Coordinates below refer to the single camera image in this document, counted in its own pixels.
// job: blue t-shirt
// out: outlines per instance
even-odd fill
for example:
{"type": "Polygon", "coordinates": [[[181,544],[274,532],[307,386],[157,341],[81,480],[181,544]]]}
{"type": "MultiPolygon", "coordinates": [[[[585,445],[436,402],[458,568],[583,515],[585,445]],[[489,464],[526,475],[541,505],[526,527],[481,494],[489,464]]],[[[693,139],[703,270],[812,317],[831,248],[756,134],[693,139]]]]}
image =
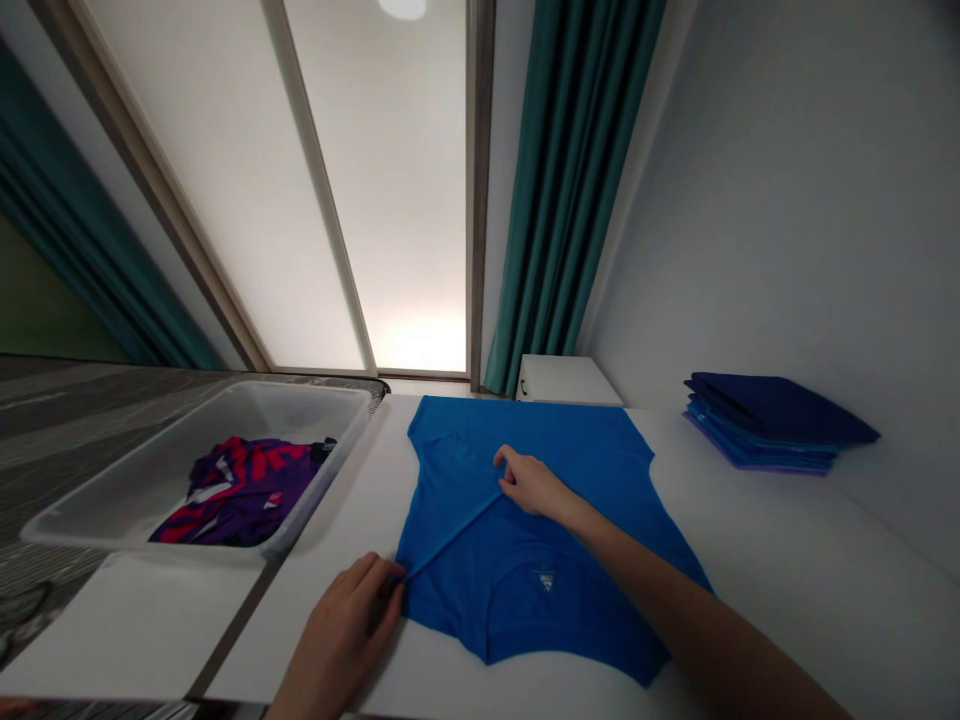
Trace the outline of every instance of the blue t-shirt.
{"type": "Polygon", "coordinates": [[[407,433],[420,458],[397,560],[410,619],[458,638],[487,664],[560,650],[647,687],[666,648],[596,560],[497,484],[503,444],[534,455],[618,527],[707,590],[667,515],[653,452],[620,408],[425,397],[407,433]]]}

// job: white cabinet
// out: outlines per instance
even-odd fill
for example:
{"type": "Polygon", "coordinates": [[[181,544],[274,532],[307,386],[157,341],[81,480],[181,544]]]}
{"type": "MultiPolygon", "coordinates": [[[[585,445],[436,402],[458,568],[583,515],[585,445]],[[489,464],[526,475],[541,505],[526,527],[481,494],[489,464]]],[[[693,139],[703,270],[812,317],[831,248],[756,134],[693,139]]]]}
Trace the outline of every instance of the white cabinet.
{"type": "Polygon", "coordinates": [[[566,405],[622,407],[620,396],[592,358],[524,355],[520,361],[517,400],[566,405]]]}

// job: red and purple jersey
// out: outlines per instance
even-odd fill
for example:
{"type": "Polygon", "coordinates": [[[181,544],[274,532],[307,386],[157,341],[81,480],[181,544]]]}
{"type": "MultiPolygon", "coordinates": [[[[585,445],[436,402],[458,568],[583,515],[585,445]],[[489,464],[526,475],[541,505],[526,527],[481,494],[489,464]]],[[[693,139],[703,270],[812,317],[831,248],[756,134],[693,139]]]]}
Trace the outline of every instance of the red and purple jersey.
{"type": "Polygon", "coordinates": [[[150,542],[259,545],[277,531],[337,441],[231,437],[194,463],[187,500],[150,542]]]}

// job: frosted glass window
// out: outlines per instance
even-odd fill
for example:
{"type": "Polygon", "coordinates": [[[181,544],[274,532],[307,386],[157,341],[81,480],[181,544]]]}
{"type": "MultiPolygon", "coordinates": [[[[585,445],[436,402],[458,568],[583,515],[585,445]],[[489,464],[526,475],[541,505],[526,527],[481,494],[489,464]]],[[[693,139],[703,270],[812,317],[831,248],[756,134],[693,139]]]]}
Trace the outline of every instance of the frosted glass window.
{"type": "Polygon", "coordinates": [[[465,371],[465,2],[286,8],[377,365],[465,371]]]}
{"type": "Polygon", "coordinates": [[[87,4],[273,361],[362,369],[259,0],[87,4]]]}

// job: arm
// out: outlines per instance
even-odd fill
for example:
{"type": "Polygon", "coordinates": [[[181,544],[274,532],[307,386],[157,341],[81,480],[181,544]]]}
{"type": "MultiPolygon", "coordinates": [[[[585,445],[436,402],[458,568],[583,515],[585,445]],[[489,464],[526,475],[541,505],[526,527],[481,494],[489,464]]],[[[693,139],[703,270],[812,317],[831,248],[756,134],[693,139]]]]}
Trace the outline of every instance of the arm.
{"type": "Polygon", "coordinates": [[[509,445],[500,488],[569,530],[610,574],[718,710],[735,717],[849,718],[796,663],[716,597],[607,520],[536,458],[509,445]]]}
{"type": "Polygon", "coordinates": [[[336,720],[347,711],[400,619],[403,585],[394,582],[402,576],[376,553],[337,575],[310,613],[266,720],[336,720]]]}

